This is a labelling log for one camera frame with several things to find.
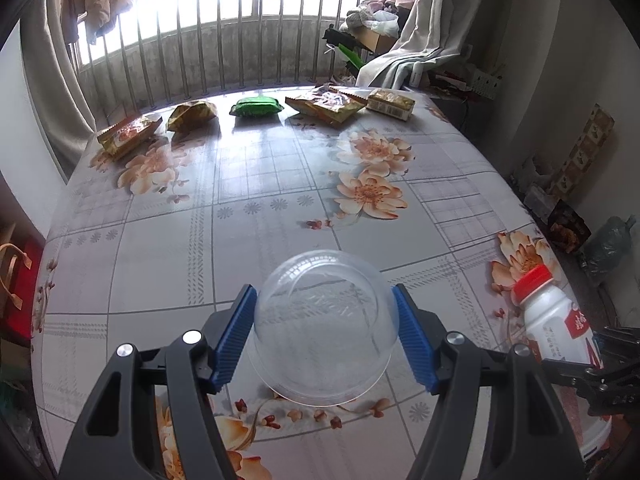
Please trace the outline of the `white AD milk bottle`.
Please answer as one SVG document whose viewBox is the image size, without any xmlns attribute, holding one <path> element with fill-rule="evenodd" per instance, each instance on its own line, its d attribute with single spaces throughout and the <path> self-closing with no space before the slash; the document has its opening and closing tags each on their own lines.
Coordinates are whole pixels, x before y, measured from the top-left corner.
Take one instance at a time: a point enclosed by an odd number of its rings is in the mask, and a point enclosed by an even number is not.
<svg viewBox="0 0 640 480">
<path fill-rule="evenodd" d="M 512 299 L 524 315 L 525 340 L 539 361 L 555 360 L 602 366 L 600 351 L 586 316 L 563 289 L 555 285 L 551 271 L 537 264 L 515 280 Z M 588 414 L 587 401 L 570 387 L 556 386 L 565 415 L 574 431 L 582 457 L 596 454 L 611 431 L 608 416 Z"/>
</svg>

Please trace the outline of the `clear plastic dome lid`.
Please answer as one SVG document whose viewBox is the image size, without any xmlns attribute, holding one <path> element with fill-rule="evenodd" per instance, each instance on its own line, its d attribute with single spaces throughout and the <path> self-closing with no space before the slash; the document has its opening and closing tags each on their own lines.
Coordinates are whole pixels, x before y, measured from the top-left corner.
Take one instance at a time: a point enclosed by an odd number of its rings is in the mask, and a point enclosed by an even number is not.
<svg viewBox="0 0 640 480">
<path fill-rule="evenodd" d="M 380 271 L 339 250 L 289 258 L 258 292 L 247 354 L 279 396 L 308 406 L 363 396 L 384 375 L 399 334 Z"/>
</svg>

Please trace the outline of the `green plastic bag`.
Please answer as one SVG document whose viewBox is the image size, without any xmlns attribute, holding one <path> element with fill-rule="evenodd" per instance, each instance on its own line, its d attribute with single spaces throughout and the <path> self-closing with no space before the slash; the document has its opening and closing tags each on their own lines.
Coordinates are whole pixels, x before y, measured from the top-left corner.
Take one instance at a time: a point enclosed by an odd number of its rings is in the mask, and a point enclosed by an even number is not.
<svg viewBox="0 0 640 480">
<path fill-rule="evenodd" d="M 608 218 L 582 248 L 582 270 L 592 284 L 600 284 L 631 254 L 634 214 Z"/>
</svg>

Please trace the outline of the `floral table cloth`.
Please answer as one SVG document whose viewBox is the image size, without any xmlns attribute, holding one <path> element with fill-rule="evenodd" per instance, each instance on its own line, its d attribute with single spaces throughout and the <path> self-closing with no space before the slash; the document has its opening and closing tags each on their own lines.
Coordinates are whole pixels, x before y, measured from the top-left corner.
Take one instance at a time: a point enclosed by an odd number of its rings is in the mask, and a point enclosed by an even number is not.
<svg viewBox="0 0 640 480">
<path fill-rule="evenodd" d="M 408 167 L 393 174 L 395 218 L 343 216 L 345 145 L 286 110 L 237 125 L 233 96 L 216 99 L 212 132 L 161 145 L 129 166 L 95 143 L 58 202 L 38 276 L 42 316 L 32 341 L 40 425 L 59 464 L 108 357 L 123 342 L 164 346 L 228 309 L 244 284 L 284 260 L 341 249 L 404 284 L 450 330 L 500 349 L 518 330 L 491 287 L 499 234 L 552 259 L 533 219 L 472 143 L 427 99 L 405 122 L 363 112 L 354 133 L 385 136 Z"/>
</svg>

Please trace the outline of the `gold snack packet left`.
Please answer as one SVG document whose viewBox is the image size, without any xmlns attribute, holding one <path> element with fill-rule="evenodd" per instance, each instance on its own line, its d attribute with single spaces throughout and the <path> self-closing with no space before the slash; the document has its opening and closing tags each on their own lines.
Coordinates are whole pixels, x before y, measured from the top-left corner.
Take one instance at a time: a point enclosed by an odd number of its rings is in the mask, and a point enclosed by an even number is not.
<svg viewBox="0 0 640 480">
<path fill-rule="evenodd" d="M 148 140 L 162 122 L 160 116 L 153 118 L 137 113 L 102 131 L 98 142 L 111 159 L 119 160 Z"/>
</svg>

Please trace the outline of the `white power strip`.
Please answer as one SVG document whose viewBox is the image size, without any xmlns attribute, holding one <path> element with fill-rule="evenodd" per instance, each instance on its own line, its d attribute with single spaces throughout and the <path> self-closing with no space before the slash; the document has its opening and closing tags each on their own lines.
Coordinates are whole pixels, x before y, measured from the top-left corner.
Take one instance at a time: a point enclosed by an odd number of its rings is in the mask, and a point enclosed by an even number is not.
<svg viewBox="0 0 640 480">
<path fill-rule="evenodd" d="M 470 90 L 482 98 L 493 101 L 502 83 L 500 76 L 494 76 L 475 67 L 471 70 L 468 86 Z"/>
</svg>

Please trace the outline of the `crumpled gold wrapper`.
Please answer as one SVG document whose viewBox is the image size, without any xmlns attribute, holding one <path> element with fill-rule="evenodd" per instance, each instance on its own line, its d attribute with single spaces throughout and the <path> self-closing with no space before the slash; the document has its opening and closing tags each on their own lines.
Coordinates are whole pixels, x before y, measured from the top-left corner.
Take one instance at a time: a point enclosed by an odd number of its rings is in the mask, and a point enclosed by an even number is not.
<svg viewBox="0 0 640 480">
<path fill-rule="evenodd" d="M 168 117 L 166 129 L 187 133 L 204 127 L 217 116 L 216 106 L 208 101 L 191 101 L 174 108 Z"/>
</svg>

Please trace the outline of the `left beige curtain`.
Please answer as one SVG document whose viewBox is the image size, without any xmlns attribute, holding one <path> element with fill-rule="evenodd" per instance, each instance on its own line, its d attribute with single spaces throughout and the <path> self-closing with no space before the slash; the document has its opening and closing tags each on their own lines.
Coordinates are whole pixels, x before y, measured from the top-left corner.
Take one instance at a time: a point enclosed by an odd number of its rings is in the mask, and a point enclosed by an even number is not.
<svg viewBox="0 0 640 480">
<path fill-rule="evenodd" d="M 69 179 L 96 121 L 66 50 L 60 0 L 32 0 L 21 18 L 21 47 L 27 87 L 56 164 Z"/>
</svg>

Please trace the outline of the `yellow small carton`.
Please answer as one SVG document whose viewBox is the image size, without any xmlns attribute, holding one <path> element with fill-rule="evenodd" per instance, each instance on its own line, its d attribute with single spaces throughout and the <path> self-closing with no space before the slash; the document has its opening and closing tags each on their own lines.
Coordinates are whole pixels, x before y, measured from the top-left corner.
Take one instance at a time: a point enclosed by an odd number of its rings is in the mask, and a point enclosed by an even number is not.
<svg viewBox="0 0 640 480">
<path fill-rule="evenodd" d="M 406 122 L 412 115 L 416 101 L 398 92 L 375 89 L 367 100 L 367 109 Z"/>
</svg>

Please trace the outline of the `green snack packet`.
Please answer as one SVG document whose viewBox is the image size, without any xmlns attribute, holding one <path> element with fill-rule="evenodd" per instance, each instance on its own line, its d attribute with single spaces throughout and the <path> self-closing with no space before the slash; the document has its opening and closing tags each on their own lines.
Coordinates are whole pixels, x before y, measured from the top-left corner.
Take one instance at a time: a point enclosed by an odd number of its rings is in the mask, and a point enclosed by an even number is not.
<svg viewBox="0 0 640 480">
<path fill-rule="evenodd" d="M 282 112 L 283 106 L 271 96 L 250 96 L 232 105 L 229 114 L 234 117 L 266 117 Z"/>
</svg>

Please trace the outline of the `open gold snack packet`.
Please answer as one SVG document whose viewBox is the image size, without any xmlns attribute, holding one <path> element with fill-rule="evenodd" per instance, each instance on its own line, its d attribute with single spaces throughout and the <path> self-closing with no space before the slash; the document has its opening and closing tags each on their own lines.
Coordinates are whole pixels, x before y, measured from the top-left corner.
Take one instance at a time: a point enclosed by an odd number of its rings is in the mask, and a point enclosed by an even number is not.
<svg viewBox="0 0 640 480">
<path fill-rule="evenodd" d="M 368 99 L 324 84 L 307 89 L 296 96 L 287 96 L 285 103 L 299 114 L 318 118 L 337 128 L 366 108 Z"/>
</svg>

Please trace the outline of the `grey curtain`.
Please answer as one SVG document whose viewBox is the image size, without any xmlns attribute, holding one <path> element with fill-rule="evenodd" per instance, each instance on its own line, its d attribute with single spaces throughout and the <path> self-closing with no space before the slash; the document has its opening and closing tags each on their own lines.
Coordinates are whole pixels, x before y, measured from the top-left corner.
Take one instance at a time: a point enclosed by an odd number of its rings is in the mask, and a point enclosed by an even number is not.
<svg viewBox="0 0 640 480">
<path fill-rule="evenodd" d="M 482 0 L 416 0 L 398 40 L 360 68 L 359 87 L 400 89 L 461 54 Z"/>
</svg>

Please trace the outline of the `metal balcony railing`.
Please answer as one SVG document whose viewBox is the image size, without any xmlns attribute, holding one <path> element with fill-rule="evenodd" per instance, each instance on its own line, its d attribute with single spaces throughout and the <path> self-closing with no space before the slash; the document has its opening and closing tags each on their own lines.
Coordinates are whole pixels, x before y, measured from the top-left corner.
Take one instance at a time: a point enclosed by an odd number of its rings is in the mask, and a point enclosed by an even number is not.
<svg viewBox="0 0 640 480">
<path fill-rule="evenodd" d="M 363 0 L 134 0 L 70 59 L 99 126 L 244 88 L 314 84 L 345 61 L 323 35 Z"/>
</svg>

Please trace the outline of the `cardboard box with clutter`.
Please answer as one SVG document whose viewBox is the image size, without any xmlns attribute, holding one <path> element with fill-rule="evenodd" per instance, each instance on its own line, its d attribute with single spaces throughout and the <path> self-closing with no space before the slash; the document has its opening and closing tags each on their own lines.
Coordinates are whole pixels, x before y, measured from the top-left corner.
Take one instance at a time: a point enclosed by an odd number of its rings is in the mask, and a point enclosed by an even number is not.
<svg viewBox="0 0 640 480">
<path fill-rule="evenodd" d="M 399 38 L 399 18 L 378 10 L 369 15 L 363 9 L 350 12 L 343 24 L 329 24 L 322 39 L 350 68 L 359 70 L 369 56 L 388 52 Z"/>
</svg>

